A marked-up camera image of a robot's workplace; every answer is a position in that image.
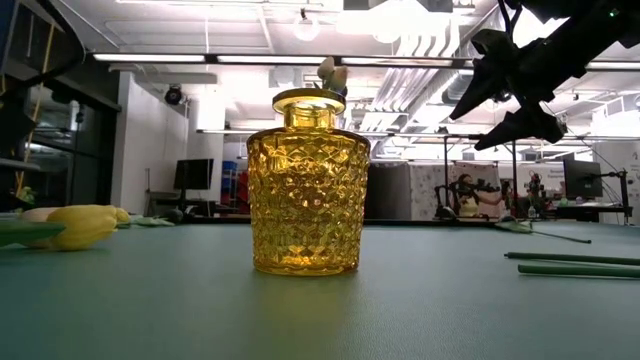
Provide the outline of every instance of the white wall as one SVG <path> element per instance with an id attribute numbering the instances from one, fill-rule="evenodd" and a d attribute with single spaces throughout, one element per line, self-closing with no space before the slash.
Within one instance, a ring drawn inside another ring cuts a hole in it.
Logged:
<path id="1" fill-rule="evenodd" d="M 187 197 L 220 201 L 224 135 L 201 134 L 198 129 L 224 129 L 224 107 L 213 101 L 214 93 L 191 101 L 187 159 L 213 159 L 209 190 L 188 190 Z"/>
<path id="2" fill-rule="evenodd" d="M 629 193 L 629 205 L 633 207 L 633 216 L 631 217 L 630 222 L 633 224 L 640 224 L 640 160 L 638 160 L 640 143 L 636 141 L 600 142 L 597 143 L 593 149 L 595 150 L 593 161 L 600 163 L 600 170 L 602 173 L 622 171 L 623 169 L 626 169 L 629 172 L 627 179 L 632 183 L 627 185 L 627 191 Z M 608 187 L 605 187 L 605 189 L 609 189 L 612 197 L 610 200 L 609 196 L 605 192 L 602 201 L 617 201 L 616 198 L 621 196 L 620 179 L 606 177 L 602 180 L 609 185 Z M 600 222 L 622 224 L 623 220 L 622 214 L 600 214 Z"/>
<path id="3" fill-rule="evenodd" d="M 187 119 L 120 74 L 118 102 L 122 112 L 116 125 L 111 203 L 137 214 L 144 213 L 147 176 L 151 191 L 173 192 L 176 163 L 187 148 Z"/>
<path id="4" fill-rule="evenodd" d="M 238 159 L 238 157 L 247 156 L 247 144 L 243 142 L 227 142 L 224 143 L 224 160 L 233 161 L 238 164 L 238 170 L 247 170 L 249 162 L 247 159 Z"/>

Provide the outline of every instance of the table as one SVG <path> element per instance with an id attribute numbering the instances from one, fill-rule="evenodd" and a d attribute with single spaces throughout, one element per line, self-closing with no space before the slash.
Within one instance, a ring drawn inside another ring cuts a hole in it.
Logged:
<path id="1" fill-rule="evenodd" d="M 576 219 L 578 221 L 599 222 L 601 213 L 625 213 L 622 206 L 559 206 L 555 215 L 560 219 Z M 633 213 L 633 207 L 629 207 L 629 216 Z"/>
<path id="2" fill-rule="evenodd" d="M 640 229 L 368 227 L 359 271 L 253 270 L 247 225 L 0 250 L 0 359 L 637 359 L 640 283 L 518 275 L 508 251 L 640 257 Z"/>

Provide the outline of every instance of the jar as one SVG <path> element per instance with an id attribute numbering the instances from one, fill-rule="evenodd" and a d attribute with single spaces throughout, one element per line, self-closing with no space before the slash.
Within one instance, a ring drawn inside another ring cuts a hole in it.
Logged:
<path id="1" fill-rule="evenodd" d="M 354 270 L 369 167 L 369 141 L 335 128 L 342 95 L 292 89 L 273 99 L 284 128 L 247 140 L 253 262 L 283 275 Z"/>

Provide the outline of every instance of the black monitor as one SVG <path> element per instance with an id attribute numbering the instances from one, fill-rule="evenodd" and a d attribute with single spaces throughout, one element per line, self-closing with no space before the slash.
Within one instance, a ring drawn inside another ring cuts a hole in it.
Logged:
<path id="1" fill-rule="evenodd" d="M 564 186 L 567 198 L 602 197 L 600 164 L 588 161 L 564 160 Z"/>
<path id="2" fill-rule="evenodd" d="M 213 159 L 178 160 L 174 189 L 209 190 Z"/>

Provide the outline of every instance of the shelf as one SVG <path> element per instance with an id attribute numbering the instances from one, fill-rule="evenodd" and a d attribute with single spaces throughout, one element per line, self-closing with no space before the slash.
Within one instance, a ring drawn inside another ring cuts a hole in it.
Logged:
<path id="1" fill-rule="evenodd" d="M 0 158 L 0 169 L 40 171 L 40 165 L 24 161 Z"/>

